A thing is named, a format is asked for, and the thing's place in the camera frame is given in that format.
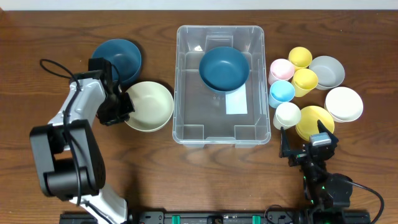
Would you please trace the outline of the white plastic cup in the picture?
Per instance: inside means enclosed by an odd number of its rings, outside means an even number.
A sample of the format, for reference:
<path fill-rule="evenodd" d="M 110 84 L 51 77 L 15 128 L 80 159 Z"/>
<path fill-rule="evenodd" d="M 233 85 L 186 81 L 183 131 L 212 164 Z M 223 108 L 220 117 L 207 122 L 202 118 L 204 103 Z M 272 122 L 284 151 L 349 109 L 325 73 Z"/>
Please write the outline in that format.
<path fill-rule="evenodd" d="M 300 108 L 291 102 L 280 104 L 275 111 L 273 125 L 276 129 L 289 129 L 298 124 L 302 114 Z"/>

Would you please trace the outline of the light blue cup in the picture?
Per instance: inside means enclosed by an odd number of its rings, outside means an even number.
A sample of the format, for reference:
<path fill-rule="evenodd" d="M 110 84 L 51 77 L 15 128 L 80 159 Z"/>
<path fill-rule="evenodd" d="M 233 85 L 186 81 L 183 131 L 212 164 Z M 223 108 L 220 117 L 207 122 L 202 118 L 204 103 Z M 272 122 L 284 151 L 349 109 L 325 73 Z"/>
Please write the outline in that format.
<path fill-rule="evenodd" d="M 278 80 L 271 85 L 269 106 L 277 108 L 280 104 L 291 101 L 295 96 L 295 88 L 291 82 Z"/>

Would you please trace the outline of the dark blue bowl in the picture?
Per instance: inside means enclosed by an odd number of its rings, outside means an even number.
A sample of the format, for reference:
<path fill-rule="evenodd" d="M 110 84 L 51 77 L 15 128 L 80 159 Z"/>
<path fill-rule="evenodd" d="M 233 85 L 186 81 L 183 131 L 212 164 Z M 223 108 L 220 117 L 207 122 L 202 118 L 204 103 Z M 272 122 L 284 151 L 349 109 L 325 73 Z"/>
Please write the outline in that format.
<path fill-rule="evenodd" d="M 142 55 L 139 48 L 126 39 L 111 39 L 99 45 L 92 58 L 105 58 L 116 67 L 113 80 L 118 80 L 122 88 L 129 88 L 139 77 Z"/>
<path fill-rule="evenodd" d="M 246 83 L 250 67 L 244 54 L 237 49 L 216 47 L 203 56 L 198 71 L 209 89 L 232 93 Z"/>

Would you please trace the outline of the cream large bowl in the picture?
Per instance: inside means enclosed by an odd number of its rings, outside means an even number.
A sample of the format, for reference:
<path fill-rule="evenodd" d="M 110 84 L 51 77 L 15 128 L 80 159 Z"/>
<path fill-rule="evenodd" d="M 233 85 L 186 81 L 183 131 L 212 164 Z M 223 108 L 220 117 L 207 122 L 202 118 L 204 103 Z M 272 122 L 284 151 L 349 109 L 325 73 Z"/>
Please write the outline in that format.
<path fill-rule="evenodd" d="M 150 133 L 163 128 L 174 112 L 174 99 L 169 90 L 157 82 L 139 82 L 127 89 L 135 112 L 129 114 L 126 124 Z"/>

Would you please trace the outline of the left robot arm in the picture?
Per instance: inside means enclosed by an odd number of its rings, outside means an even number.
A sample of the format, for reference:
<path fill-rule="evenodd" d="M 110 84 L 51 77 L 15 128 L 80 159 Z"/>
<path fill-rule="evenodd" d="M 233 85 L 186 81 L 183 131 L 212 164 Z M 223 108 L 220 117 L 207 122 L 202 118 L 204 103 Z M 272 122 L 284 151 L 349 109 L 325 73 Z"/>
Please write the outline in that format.
<path fill-rule="evenodd" d="M 92 131 L 128 121 L 134 105 L 113 79 L 118 70 L 91 58 L 88 71 L 69 73 L 70 92 L 60 111 L 29 134 L 41 191 L 83 207 L 97 223 L 130 223 L 127 202 L 106 183 L 104 160 Z"/>

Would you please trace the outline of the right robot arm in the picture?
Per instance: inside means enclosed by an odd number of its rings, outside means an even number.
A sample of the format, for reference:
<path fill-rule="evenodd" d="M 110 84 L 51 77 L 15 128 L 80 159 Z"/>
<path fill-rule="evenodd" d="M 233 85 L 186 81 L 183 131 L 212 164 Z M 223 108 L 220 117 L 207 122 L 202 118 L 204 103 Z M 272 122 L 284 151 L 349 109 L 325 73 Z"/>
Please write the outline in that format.
<path fill-rule="evenodd" d="M 335 155 L 338 138 L 318 120 L 319 133 L 311 135 L 301 150 L 291 149 L 284 128 L 280 129 L 279 157 L 288 159 L 291 167 L 299 166 L 303 172 L 303 189 L 311 207 L 297 211 L 294 223 L 344 223 L 344 208 L 350 206 L 353 193 L 351 179 L 343 174 L 331 174 L 326 161 Z"/>

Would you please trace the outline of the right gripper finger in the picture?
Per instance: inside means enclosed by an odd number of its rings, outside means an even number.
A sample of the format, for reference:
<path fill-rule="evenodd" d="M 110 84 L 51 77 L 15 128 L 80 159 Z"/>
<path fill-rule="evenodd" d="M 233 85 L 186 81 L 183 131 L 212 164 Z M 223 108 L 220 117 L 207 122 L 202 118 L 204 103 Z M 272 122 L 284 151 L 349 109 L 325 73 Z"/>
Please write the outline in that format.
<path fill-rule="evenodd" d="M 330 139 L 335 138 L 334 134 L 326 128 L 326 126 L 322 123 L 322 121 L 320 119 L 317 121 L 317 127 L 318 127 L 319 133 L 327 133 L 327 135 L 329 136 Z"/>
<path fill-rule="evenodd" d="M 281 133 L 280 152 L 289 152 L 290 144 L 284 127 L 280 128 L 280 133 Z"/>

